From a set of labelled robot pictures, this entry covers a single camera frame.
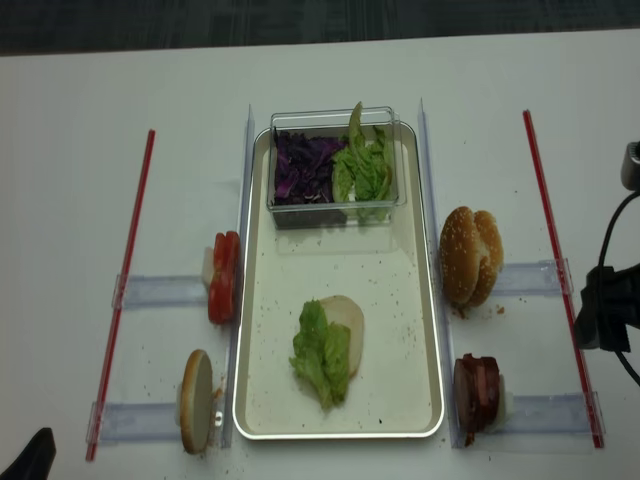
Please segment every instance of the red straw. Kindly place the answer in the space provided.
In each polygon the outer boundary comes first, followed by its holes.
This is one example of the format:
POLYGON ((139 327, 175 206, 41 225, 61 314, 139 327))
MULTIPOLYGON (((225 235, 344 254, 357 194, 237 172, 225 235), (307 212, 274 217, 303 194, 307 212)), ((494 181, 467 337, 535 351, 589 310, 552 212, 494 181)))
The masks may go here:
MULTIPOLYGON (((120 271, 121 289, 126 284, 129 268, 131 267, 131 258, 133 257, 133 246, 136 243, 136 232, 138 231, 138 222, 140 220, 140 211, 142 210, 142 198, 144 197, 144 189, 147 185, 147 176, 149 167, 151 166, 151 152, 153 151, 153 142, 156 138, 155 130, 149 130, 147 135, 147 147, 144 151, 144 160, 142 162, 142 171, 140 172, 140 181, 138 182, 138 193, 136 195, 136 203, 133 207, 133 215, 131 217, 131 225, 129 226, 129 238, 127 238, 127 248, 122 261, 122 270, 120 271)), ((111 363, 113 361, 113 352, 116 346, 116 337, 118 336, 118 327, 120 326, 121 308, 114 307, 113 316, 111 317, 111 328, 109 330, 109 340, 107 340, 107 350, 104 354, 104 363, 102 364, 102 376, 100 377, 100 388, 98 389, 98 399, 96 400, 96 408, 93 412, 91 424, 94 425, 93 432, 87 447, 87 462, 93 462, 96 458, 96 449, 98 448, 98 435, 100 434, 100 423, 102 421, 102 412, 104 403, 107 399, 107 387, 109 386, 109 375, 111 373, 111 363)))
MULTIPOLYGON (((553 211, 551 210, 551 200, 549 199, 549 191, 547 190, 547 182, 544 178, 544 171, 542 170, 542 161, 540 160, 540 150, 538 150, 538 141, 536 140, 536 132, 533 129, 533 120, 531 118, 531 112, 525 110, 522 112, 524 117, 524 125, 527 129, 527 137, 529 138, 529 147, 531 148, 531 156, 533 157, 533 167, 536 170, 536 177, 538 178, 538 188, 540 189, 540 196, 542 197, 542 206, 544 207, 544 215, 547 218, 547 228, 549 229, 549 238, 551 239, 551 248, 553 248, 553 256, 558 265, 558 280, 560 285, 568 285, 566 278, 566 272, 564 268, 560 268, 564 262, 564 256, 560 249, 560 240, 558 239, 558 231, 556 230, 556 223, 553 219, 553 211)), ((569 332, 571 333, 571 341, 573 343, 573 352, 576 356, 576 363, 578 364, 578 372, 580 374, 580 384, 582 386, 582 392, 587 397, 587 414, 589 416, 589 423, 591 425, 591 433, 593 437, 593 445, 596 448, 604 448, 604 436, 602 435, 602 428, 600 421, 595 413, 594 405, 592 402, 593 393, 591 390, 591 382, 589 381, 589 372, 587 371, 587 364, 580 350, 576 344, 576 337, 573 333, 573 324, 575 322, 575 310, 573 308, 573 300, 569 292, 563 288, 562 299, 564 301, 564 309, 567 313, 567 321, 569 322, 569 332)))

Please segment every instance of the bun top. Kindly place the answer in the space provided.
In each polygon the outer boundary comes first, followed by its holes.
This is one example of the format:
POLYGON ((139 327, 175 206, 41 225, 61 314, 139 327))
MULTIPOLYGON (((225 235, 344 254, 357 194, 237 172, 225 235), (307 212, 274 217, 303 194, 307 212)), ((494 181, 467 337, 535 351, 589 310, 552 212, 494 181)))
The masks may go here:
POLYGON ((440 236, 445 297, 458 306, 486 301, 502 269, 504 252, 496 220, 489 212, 456 208, 440 236))

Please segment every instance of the black cable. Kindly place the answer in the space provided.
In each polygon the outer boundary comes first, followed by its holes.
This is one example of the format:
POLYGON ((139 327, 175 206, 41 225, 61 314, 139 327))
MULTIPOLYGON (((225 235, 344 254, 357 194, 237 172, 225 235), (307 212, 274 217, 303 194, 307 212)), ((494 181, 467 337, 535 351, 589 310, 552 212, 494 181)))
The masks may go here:
MULTIPOLYGON (((611 327, 609 325, 609 319, 606 315, 606 311, 605 311, 606 308, 605 308, 605 303, 604 303, 603 294, 602 294, 604 290, 603 280, 602 280, 602 277, 603 277, 602 270, 604 269, 604 257, 607 254, 607 248, 609 248, 609 240, 611 240, 611 233, 613 232, 613 227, 616 224, 618 217, 620 216, 624 208, 629 203, 631 203, 632 200, 638 197, 640 197, 640 190, 633 192, 631 195, 625 198, 616 209, 615 213, 613 214, 613 217, 611 217, 611 220, 609 221, 609 226, 607 227, 607 233, 604 236, 604 242, 602 242, 602 249, 600 250, 600 257, 598 259, 598 294, 597 294, 598 295, 598 315, 601 316, 601 319, 602 319, 600 324, 606 325, 607 333, 609 334, 610 337, 612 335, 612 332, 611 332, 611 327)), ((640 387, 640 375, 636 373, 636 371, 633 369, 633 367, 631 366, 627 358, 622 354, 622 352, 619 349, 615 349, 614 353, 618 357, 618 360, 620 360, 620 363, 622 363, 622 366, 627 371, 627 373, 631 376, 631 378, 633 378, 633 381, 636 382, 640 387)))

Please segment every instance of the bread slice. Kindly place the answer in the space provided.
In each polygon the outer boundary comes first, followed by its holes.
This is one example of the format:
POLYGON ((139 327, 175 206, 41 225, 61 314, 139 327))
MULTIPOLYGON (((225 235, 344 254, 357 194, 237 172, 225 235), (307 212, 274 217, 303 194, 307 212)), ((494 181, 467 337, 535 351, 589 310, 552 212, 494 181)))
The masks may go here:
POLYGON ((456 306, 484 303, 502 269, 504 252, 496 220, 489 212, 456 208, 440 236, 445 297, 456 306))
POLYGON ((327 315, 327 322, 344 325, 351 330, 349 341, 349 376, 353 377, 360 366, 364 344, 364 314, 356 302, 344 295, 334 295, 320 300, 327 315))
POLYGON ((184 369, 180 394, 180 434, 187 453, 207 448, 211 425, 213 370, 204 350, 194 350, 184 369))

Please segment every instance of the plastic container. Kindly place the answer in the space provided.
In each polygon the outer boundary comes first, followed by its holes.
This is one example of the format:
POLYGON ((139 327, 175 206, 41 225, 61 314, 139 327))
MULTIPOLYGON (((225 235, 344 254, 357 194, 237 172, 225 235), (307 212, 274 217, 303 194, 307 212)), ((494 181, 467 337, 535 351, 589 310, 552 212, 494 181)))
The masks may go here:
POLYGON ((332 227, 385 223, 393 215, 393 209, 406 201, 405 179, 402 162, 402 135, 400 122, 389 107, 363 108, 361 125, 367 144, 375 138, 373 126, 381 128, 387 139, 389 162, 393 177, 387 199, 381 201, 347 203, 308 203, 275 205, 275 170, 277 149, 275 132, 304 134, 312 137, 341 138, 348 134, 352 110, 327 110, 320 112, 276 113, 271 117, 271 148, 269 151, 269 190, 267 209, 278 229, 332 227))

